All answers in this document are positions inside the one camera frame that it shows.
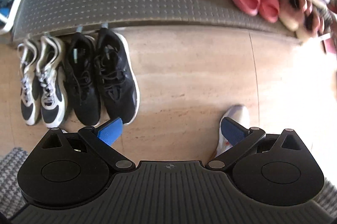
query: black and white sneaker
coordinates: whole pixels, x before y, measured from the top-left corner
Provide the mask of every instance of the black and white sneaker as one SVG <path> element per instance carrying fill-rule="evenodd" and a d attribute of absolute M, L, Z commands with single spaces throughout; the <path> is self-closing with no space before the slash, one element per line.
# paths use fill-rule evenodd
<path fill-rule="evenodd" d="M 43 89 L 42 119 L 48 128 L 61 124 L 68 106 L 62 65 L 64 56 L 65 44 L 62 40 L 49 36 L 41 37 L 41 54 L 36 65 L 36 75 Z"/>
<path fill-rule="evenodd" d="M 64 62 L 69 104 L 84 125 L 99 123 L 101 102 L 94 72 L 94 38 L 77 32 L 71 40 Z"/>
<path fill-rule="evenodd" d="M 139 108 L 139 89 L 131 68 L 126 39 L 101 28 L 96 44 L 95 69 L 98 89 L 110 119 L 130 124 Z"/>
<path fill-rule="evenodd" d="M 18 45 L 18 53 L 22 48 L 23 52 L 20 57 L 21 113 L 27 125 L 34 125 L 41 108 L 41 87 L 35 75 L 39 48 L 38 44 L 28 38 Z"/>

